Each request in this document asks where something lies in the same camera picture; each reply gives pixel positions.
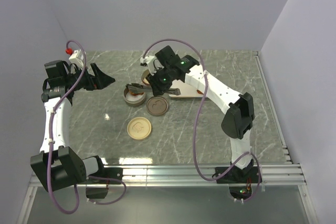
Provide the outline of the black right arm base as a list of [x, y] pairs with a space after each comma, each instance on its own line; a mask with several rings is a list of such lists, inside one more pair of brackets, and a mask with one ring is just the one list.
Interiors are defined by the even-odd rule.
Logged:
[[262, 182], [259, 178], [257, 166], [248, 166], [244, 169], [239, 169], [234, 166], [225, 176], [217, 180], [218, 184], [247, 184]]

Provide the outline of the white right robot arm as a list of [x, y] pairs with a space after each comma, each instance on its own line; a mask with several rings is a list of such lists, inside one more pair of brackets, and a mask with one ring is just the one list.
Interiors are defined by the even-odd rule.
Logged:
[[223, 132], [230, 138], [232, 149], [232, 177], [238, 182], [250, 176], [250, 130], [253, 126], [254, 102], [249, 93], [241, 94], [219, 81], [201, 63], [190, 55], [180, 57], [170, 46], [153, 56], [143, 56], [141, 65], [148, 67], [147, 80], [153, 95], [158, 96], [180, 80], [202, 92], [224, 114]]

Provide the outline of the metal serving tongs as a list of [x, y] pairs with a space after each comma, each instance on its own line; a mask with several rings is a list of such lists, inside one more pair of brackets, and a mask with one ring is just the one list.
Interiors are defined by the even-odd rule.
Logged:
[[172, 95], [180, 95], [180, 89], [178, 88], [169, 88], [165, 91], [159, 91], [156, 89], [152, 89], [151, 86], [145, 86], [145, 85], [141, 85], [138, 83], [131, 83], [131, 84], [126, 84], [126, 88], [128, 88], [129, 90], [134, 90], [135, 92], [151, 92], [154, 96], [160, 96], [163, 94], [172, 94]]

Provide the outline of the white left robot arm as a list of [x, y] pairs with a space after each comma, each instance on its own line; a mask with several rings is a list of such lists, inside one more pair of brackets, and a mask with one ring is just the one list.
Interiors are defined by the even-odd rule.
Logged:
[[106, 178], [106, 169], [99, 156], [80, 158], [69, 146], [69, 120], [74, 92], [102, 90], [115, 79], [103, 73], [95, 63], [93, 74], [65, 61], [56, 60], [45, 64], [47, 79], [43, 83], [41, 100], [46, 111], [43, 144], [39, 154], [32, 156], [30, 165], [43, 187], [60, 190], [86, 181], [94, 183]]

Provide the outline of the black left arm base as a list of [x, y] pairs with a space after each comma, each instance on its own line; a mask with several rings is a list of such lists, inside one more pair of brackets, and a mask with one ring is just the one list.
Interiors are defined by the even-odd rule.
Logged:
[[123, 177], [123, 169], [120, 167], [103, 167], [96, 173], [88, 176], [89, 180], [93, 180], [98, 184], [121, 184]]

